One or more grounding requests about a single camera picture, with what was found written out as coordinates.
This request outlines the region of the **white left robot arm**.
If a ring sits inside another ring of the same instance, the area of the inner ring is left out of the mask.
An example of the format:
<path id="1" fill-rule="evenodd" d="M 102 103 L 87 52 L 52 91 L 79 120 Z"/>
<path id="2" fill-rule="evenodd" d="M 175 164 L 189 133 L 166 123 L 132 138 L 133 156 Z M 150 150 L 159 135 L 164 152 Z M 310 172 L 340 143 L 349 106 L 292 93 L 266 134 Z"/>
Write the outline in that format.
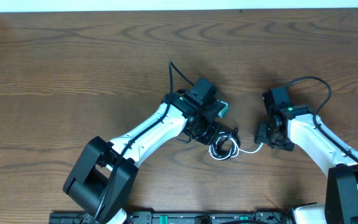
<path id="1" fill-rule="evenodd" d="M 220 130 L 215 118 L 226 111 L 227 104 L 212 93 L 167 94 L 156 112 L 133 130 L 110 141 L 99 136 L 90 140 L 63 191 L 90 215 L 92 223 L 124 223 L 124 204 L 140 165 L 181 133 L 201 144 L 211 144 Z"/>

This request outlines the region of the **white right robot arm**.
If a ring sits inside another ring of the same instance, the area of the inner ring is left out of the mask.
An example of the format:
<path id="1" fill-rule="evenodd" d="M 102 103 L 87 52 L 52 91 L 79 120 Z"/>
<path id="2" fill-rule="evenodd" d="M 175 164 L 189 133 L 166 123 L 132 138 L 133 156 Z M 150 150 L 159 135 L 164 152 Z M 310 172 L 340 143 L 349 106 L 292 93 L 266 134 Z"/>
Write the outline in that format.
<path id="1" fill-rule="evenodd" d="M 266 107 L 255 141 L 291 151 L 299 146 L 327 178 L 324 204 L 291 210 L 292 223 L 358 223 L 358 151 L 335 135 L 308 106 Z"/>

